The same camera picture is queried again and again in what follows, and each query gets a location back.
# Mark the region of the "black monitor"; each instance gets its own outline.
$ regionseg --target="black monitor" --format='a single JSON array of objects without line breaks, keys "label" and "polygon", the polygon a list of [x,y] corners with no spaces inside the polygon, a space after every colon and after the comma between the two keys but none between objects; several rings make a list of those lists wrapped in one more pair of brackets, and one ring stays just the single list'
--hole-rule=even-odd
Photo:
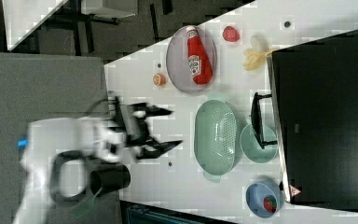
[{"label": "black monitor", "polygon": [[282,181],[301,191],[290,203],[358,212],[358,30],[271,61]]}]

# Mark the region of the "red ketchup bottle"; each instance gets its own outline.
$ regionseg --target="red ketchup bottle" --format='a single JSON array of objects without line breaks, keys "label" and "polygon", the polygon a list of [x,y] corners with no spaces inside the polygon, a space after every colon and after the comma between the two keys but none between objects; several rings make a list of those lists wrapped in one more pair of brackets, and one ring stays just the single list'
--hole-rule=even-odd
[{"label": "red ketchup bottle", "polygon": [[212,67],[208,55],[202,46],[199,33],[195,26],[189,26],[187,30],[188,65],[191,76],[197,85],[206,85],[212,79]]}]

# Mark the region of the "black cable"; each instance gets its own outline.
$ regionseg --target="black cable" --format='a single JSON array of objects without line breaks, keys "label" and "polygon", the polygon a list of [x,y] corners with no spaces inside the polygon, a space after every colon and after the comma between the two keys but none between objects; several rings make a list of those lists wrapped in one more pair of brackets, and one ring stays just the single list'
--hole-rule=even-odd
[{"label": "black cable", "polygon": [[102,100],[99,100],[99,101],[95,102],[94,104],[92,104],[92,105],[89,107],[89,109],[86,111],[85,115],[86,115],[86,116],[91,115],[92,111],[94,111],[94,109],[95,109],[98,105],[100,105],[102,102],[105,102],[105,101],[107,101],[107,102],[114,102],[113,100],[109,100],[109,99],[103,98]]}]

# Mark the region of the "small red item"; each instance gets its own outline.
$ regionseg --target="small red item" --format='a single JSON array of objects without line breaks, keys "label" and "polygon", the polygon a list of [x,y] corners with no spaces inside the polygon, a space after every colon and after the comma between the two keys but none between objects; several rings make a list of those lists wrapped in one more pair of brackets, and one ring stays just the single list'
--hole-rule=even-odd
[{"label": "small red item", "polygon": [[223,31],[223,38],[228,42],[237,42],[240,39],[240,34],[234,27],[228,26]]},{"label": "small red item", "polygon": [[191,76],[197,85],[206,85],[212,79],[212,67],[208,55],[202,46],[196,27],[189,26],[187,30],[188,65]]},{"label": "small red item", "polygon": [[267,211],[275,212],[277,210],[277,203],[275,199],[271,196],[267,196],[264,198],[263,205],[264,208],[267,209]]}]

